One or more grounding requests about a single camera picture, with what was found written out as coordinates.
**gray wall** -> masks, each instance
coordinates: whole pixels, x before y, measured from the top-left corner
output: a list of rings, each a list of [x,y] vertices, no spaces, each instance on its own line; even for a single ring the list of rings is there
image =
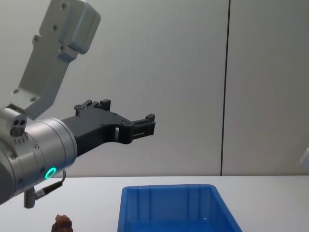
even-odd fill
[[[55,104],[65,118],[86,99],[112,100],[155,135],[106,144],[70,176],[219,175],[228,0],[90,0],[102,21]],[[18,85],[49,0],[3,1],[0,105]],[[307,174],[308,0],[231,0],[223,174]]]

